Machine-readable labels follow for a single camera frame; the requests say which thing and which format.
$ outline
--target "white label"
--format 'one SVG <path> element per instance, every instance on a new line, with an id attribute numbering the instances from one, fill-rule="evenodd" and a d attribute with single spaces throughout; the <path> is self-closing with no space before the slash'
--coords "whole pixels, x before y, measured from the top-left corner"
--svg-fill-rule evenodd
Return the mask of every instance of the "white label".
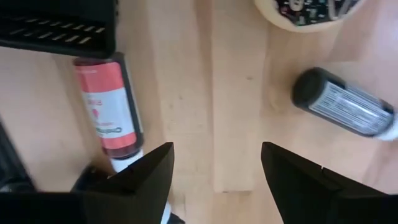
<path id="1" fill-rule="evenodd" d="M 124 88 L 104 93 L 85 93 L 86 107 L 99 137 L 118 138 L 134 132 Z"/>
<path id="2" fill-rule="evenodd" d="M 393 115 L 382 109 L 379 99 L 352 86 L 342 89 L 327 82 L 321 96 L 310 110 L 348 126 L 362 134 L 382 132 Z"/>

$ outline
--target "wooden surface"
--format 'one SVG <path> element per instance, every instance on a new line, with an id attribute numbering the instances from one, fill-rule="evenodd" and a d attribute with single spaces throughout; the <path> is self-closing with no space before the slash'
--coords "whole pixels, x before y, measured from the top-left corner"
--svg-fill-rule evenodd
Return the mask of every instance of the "wooden surface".
<path id="1" fill-rule="evenodd" d="M 356 136 L 292 106 L 300 72 L 322 66 L 394 106 L 398 2 L 367 1 L 340 26 L 296 34 L 251 0 L 121 1 L 146 152 L 175 143 L 170 202 L 187 223 L 282 223 L 260 162 L 272 141 L 387 193 L 398 144 Z M 42 190 L 66 191 L 90 160 L 110 169 L 71 57 L 0 48 L 0 114 Z"/>

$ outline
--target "wooden table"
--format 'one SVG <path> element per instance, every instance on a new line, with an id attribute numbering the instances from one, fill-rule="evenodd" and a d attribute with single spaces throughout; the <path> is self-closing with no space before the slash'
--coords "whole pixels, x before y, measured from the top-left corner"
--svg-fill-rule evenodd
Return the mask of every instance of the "wooden table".
<path id="1" fill-rule="evenodd" d="M 344 24 L 296 34 L 251 0 L 121 1 L 145 151 L 176 150 L 170 201 L 187 223 L 282 223 L 260 162 L 272 141 L 387 193 L 398 193 L 396 142 L 366 139 L 294 108 L 297 76 L 321 66 L 398 106 L 398 2 L 368 1 Z M 0 114 L 43 190 L 69 190 L 94 160 L 110 169 L 71 57 L 0 49 Z"/>

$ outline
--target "bottle label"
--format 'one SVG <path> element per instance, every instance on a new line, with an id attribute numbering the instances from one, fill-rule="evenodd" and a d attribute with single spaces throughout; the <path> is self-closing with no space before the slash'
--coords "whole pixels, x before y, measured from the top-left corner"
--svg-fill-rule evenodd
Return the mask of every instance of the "bottle label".
<path id="1" fill-rule="evenodd" d="M 76 70 L 102 146 L 119 149 L 134 144 L 137 137 L 119 64 L 79 66 Z"/>
<path id="2" fill-rule="evenodd" d="M 366 135 L 381 133 L 393 119 L 379 99 L 353 86 L 343 89 L 330 82 L 309 109 Z"/>

